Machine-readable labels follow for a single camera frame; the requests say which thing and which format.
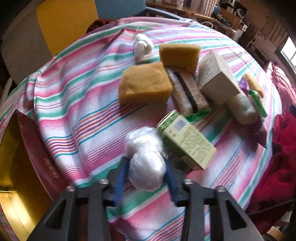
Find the red cloth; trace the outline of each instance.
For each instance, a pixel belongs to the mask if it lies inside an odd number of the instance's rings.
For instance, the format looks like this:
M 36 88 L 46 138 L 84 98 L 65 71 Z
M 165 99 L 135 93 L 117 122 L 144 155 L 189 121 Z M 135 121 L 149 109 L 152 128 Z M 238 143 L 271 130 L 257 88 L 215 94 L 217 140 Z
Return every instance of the red cloth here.
M 285 111 L 273 127 L 273 157 L 255 189 L 247 213 L 259 211 L 294 198 L 296 190 L 296 118 Z M 266 233 L 288 210 L 289 205 L 251 216 L 260 233 Z
M 277 66 L 276 62 L 269 63 L 266 75 L 271 79 L 279 92 L 283 111 L 289 110 L 291 104 L 296 105 L 295 86 L 291 84 L 284 71 Z

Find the bolt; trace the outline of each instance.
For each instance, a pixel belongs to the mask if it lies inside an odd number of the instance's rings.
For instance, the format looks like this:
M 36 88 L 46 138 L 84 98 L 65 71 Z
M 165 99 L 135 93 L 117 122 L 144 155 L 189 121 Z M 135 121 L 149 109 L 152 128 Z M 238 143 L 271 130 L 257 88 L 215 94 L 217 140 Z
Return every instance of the bolt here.
M 216 187 L 217 192 L 226 192 L 226 188 L 224 186 Z
M 102 185 L 106 185 L 109 183 L 109 180 L 107 178 L 102 178 L 99 180 L 99 183 L 102 184 Z
M 73 187 L 73 186 L 67 186 L 67 187 L 66 187 L 66 190 L 67 190 L 68 192 L 74 192 L 74 191 L 75 191 L 75 187 Z
M 189 179 L 189 178 L 185 178 L 184 179 L 184 184 L 190 185 L 190 184 L 193 184 L 193 181 L 191 179 Z

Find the window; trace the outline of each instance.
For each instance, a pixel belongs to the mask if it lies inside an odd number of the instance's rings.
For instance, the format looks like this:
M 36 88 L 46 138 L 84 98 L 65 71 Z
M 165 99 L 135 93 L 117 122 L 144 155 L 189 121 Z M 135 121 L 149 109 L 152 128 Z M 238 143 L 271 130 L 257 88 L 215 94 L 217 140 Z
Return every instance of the window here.
M 281 53 L 287 59 L 294 71 L 296 71 L 296 47 L 290 37 L 282 48 Z

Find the beige sponge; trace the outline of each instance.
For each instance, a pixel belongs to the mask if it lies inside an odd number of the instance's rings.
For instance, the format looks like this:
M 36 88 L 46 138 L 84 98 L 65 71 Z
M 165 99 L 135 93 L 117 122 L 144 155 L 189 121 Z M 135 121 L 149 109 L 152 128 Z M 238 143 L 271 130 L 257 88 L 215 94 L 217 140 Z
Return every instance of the beige sponge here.
M 186 68 L 192 76 L 195 76 L 200 50 L 200 46 L 191 44 L 161 44 L 160 61 L 164 67 Z
M 173 87 L 162 62 L 135 65 L 123 73 L 118 99 L 123 104 L 167 101 Z

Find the pink and green striped fabric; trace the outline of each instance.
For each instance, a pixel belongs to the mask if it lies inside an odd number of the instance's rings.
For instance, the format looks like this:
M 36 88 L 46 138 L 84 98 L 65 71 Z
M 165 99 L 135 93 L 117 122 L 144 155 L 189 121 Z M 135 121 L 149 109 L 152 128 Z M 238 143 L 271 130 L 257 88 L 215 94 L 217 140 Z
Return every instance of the pink and green striped fabric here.
M 42 139 L 67 180 L 85 187 L 106 177 L 123 155 L 126 134 L 143 126 L 155 127 L 177 108 L 170 98 L 163 105 L 119 105 L 122 71 L 135 65 L 133 41 L 143 33 L 154 43 L 145 63 L 159 61 L 162 43 L 202 47 L 200 59 L 210 50 L 228 63 L 236 80 L 251 72 L 262 86 L 268 117 L 267 148 L 251 142 L 245 126 L 234 121 L 224 106 L 195 126 L 215 145 L 217 154 L 204 171 L 188 174 L 202 186 L 226 186 L 245 209 L 271 158 L 274 116 L 281 113 L 279 94 L 259 64 L 227 36 L 190 19 L 136 17 L 118 20 L 115 27 L 77 40 L 48 64 L 28 76 L 9 96 L 0 111 L 2 137 L 15 109 L 35 118 Z M 148 193 L 127 183 L 122 204 L 107 210 L 109 221 L 127 240 L 179 240 L 184 209 L 174 207 L 168 188 Z M 209 210 L 205 208 L 206 240 Z

